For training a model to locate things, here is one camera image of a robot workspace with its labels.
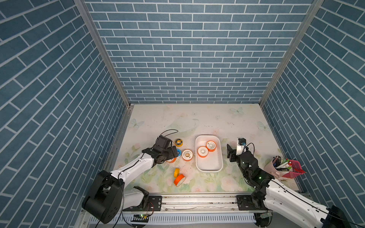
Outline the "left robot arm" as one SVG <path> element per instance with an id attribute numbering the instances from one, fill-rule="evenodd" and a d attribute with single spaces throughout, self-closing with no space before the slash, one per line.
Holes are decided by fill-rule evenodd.
<path id="1" fill-rule="evenodd" d="M 82 202 L 82 209 L 104 224 L 109 223 L 118 212 L 122 212 L 123 207 L 144 209 L 149 192 L 134 187 L 125 193 L 125 188 L 144 172 L 157 164 L 177 158 L 178 155 L 172 140 L 162 135 L 158 136 L 152 147 L 142 150 L 141 154 L 127 165 L 111 172 L 99 172 Z"/>

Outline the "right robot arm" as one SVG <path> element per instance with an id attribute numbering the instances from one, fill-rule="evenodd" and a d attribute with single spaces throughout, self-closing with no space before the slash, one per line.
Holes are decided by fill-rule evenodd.
<path id="1" fill-rule="evenodd" d="M 244 179 L 254 188 L 251 194 L 255 208 L 266 208 L 291 220 L 302 228 L 350 228 L 344 212 L 316 203 L 287 188 L 273 175 L 261 169 L 247 146 L 241 153 L 227 145 L 227 158 L 237 163 Z"/>

